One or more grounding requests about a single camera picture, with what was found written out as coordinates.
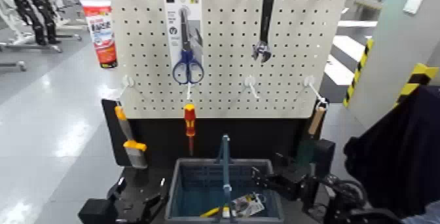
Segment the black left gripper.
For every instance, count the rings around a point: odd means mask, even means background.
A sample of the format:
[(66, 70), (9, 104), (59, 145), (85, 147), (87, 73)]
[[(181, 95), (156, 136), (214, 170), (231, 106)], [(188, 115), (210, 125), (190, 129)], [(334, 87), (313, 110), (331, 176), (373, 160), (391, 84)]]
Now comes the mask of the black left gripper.
[(121, 177), (107, 192), (108, 200), (116, 200), (115, 223), (152, 223), (162, 210), (166, 199), (166, 179), (160, 180), (159, 190), (142, 198), (120, 198), (125, 190), (125, 177)]

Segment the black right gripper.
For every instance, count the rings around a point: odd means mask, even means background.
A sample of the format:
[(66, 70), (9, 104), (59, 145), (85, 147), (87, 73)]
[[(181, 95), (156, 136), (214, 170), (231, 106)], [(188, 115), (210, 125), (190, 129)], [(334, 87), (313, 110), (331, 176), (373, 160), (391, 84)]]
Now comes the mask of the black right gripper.
[[(282, 197), (289, 201), (305, 201), (309, 190), (310, 169), (293, 164), (294, 158), (275, 153), (274, 165), (277, 169), (271, 175), (272, 181), (277, 185), (276, 191)], [(262, 189), (274, 189), (267, 176), (254, 166), (251, 167), (251, 178), (254, 184)]]

